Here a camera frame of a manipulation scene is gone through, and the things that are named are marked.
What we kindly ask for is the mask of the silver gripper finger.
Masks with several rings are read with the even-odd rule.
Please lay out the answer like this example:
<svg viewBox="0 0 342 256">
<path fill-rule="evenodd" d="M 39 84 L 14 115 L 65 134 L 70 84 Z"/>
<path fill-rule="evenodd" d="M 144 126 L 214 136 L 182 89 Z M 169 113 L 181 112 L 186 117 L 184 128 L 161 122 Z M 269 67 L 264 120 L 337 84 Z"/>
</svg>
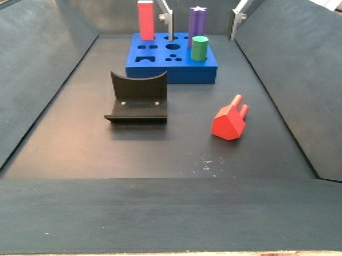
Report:
<svg viewBox="0 0 342 256">
<path fill-rule="evenodd" d="M 237 7 L 233 9 L 233 23 L 232 23 L 232 33 L 230 33 L 230 39 L 236 39 L 236 33 L 238 29 L 238 25 L 244 22 L 246 19 L 245 10 L 249 7 L 249 0 L 241 0 Z"/>
<path fill-rule="evenodd" d="M 174 41 L 174 11 L 172 10 L 166 0 L 157 0 L 162 13 L 160 20 L 168 25 L 169 41 Z"/>
</svg>

